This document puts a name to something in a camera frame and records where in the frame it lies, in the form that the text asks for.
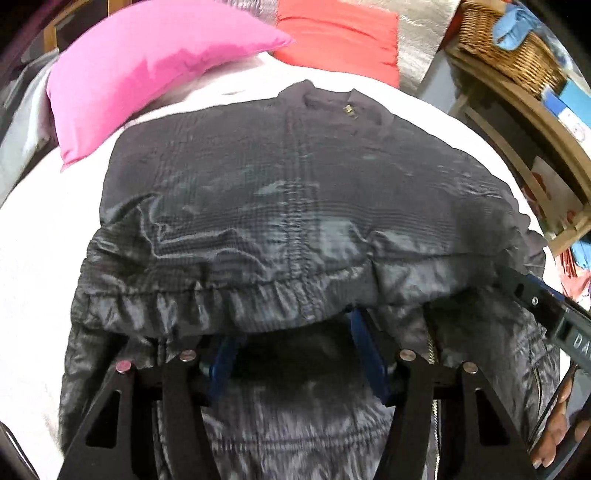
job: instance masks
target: wicker basket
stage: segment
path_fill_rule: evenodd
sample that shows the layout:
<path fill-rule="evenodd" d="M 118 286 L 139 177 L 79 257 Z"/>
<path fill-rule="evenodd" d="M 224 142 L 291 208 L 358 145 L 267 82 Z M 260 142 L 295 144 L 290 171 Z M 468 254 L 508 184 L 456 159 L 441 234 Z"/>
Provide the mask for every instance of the wicker basket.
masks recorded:
<path fill-rule="evenodd" d="M 463 13 L 458 47 L 504 73 L 538 99 L 546 85 L 557 93 L 562 91 L 566 76 L 537 35 L 529 33 L 516 50 L 506 51 L 492 42 L 492 26 L 502 16 L 501 11 L 466 1 Z"/>

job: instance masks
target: finger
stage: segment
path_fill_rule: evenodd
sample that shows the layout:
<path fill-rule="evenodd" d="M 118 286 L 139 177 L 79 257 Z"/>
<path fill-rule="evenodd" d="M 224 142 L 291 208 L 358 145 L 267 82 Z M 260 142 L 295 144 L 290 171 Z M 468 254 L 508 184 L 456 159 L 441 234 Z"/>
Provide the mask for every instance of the finger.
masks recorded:
<path fill-rule="evenodd" d="M 569 429 L 569 424 L 566 420 L 566 415 L 560 412 L 553 412 L 548 420 L 548 432 L 554 439 L 554 444 L 558 445 L 564 439 L 566 432 Z"/>
<path fill-rule="evenodd" d="M 566 415 L 566 402 L 557 403 L 552 409 L 550 419 L 552 418 L 552 415 Z"/>
<path fill-rule="evenodd" d="M 574 439 L 577 442 L 583 440 L 589 427 L 591 426 L 591 420 L 583 420 L 574 428 Z"/>
<path fill-rule="evenodd" d="M 542 438 L 536 444 L 531 455 L 531 461 L 537 468 L 540 464 L 550 465 L 556 457 L 556 443 L 550 432 L 544 432 Z"/>
<path fill-rule="evenodd" d="M 573 389 L 573 379 L 569 377 L 568 380 L 564 383 L 563 387 L 560 389 L 560 393 L 558 394 L 558 403 L 564 403 L 570 397 L 570 393 Z"/>

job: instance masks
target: jacket zipper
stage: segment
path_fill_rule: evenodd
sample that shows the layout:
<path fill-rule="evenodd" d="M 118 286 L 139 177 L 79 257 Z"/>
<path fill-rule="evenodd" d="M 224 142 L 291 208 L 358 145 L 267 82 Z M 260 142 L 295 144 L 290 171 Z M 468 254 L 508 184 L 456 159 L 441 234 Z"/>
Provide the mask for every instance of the jacket zipper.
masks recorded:
<path fill-rule="evenodd" d="M 435 344 L 431 333 L 427 331 L 427 344 L 429 347 L 429 363 L 434 365 L 437 363 L 437 355 L 435 352 Z M 435 422 L 435 480 L 439 474 L 439 402 L 433 400 L 433 419 Z"/>
<path fill-rule="evenodd" d="M 538 414 L 536 418 L 540 416 L 540 411 L 542 410 L 542 380 L 540 379 L 540 371 L 538 367 L 534 367 L 534 378 L 535 384 L 538 387 Z"/>
<path fill-rule="evenodd" d="M 540 371 L 538 370 L 538 367 L 534 367 L 534 379 L 535 379 L 535 385 L 538 388 L 538 413 L 535 415 L 535 418 L 537 420 L 540 419 L 540 413 L 542 411 L 542 380 L 540 378 Z M 536 437 L 536 433 L 537 432 L 532 432 L 531 433 L 531 439 L 530 442 L 533 442 L 535 437 Z"/>

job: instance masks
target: orange pillow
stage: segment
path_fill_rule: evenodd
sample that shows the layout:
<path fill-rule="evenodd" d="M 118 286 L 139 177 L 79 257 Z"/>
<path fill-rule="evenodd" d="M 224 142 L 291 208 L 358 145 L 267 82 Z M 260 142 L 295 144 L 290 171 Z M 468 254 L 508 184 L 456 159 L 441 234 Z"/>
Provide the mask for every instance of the orange pillow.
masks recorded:
<path fill-rule="evenodd" d="M 398 88 L 398 14 L 338 0 L 279 0 L 277 18 L 295 43 L 275 58 Z"/>

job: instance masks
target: white sheet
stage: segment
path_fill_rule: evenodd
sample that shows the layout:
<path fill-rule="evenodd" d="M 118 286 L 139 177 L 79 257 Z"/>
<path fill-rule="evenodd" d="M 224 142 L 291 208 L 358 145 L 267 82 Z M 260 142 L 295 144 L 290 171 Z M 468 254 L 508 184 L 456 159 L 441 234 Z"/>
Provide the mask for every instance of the white sheet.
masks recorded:
<path fill-rule="evenodd" d="M 166 94 L 152 107 L 183 101 L 141 115 L 128 125 L 213 105 L 273 98 L 304 79 L 326 90 L 357 89 L 469 153 L 509 184 L 519 211 L 531 218 L 530 229 L 541 233 L 509 169 L 481 137 L 435 107 L 365 77 L 288 66 L 261 54 L 212 70 Z M 57 414 L 70 306 L 86 247 L 99 227 L 103 179 L 122 130 L 63 173 L 59 151 L 54 150 L 0 209 L 0 419 L 16 435 L 41 480 L 57 478 L 62 462 Z M 544 280 L 560 289 L 554 261 L 545 251 Z"/>

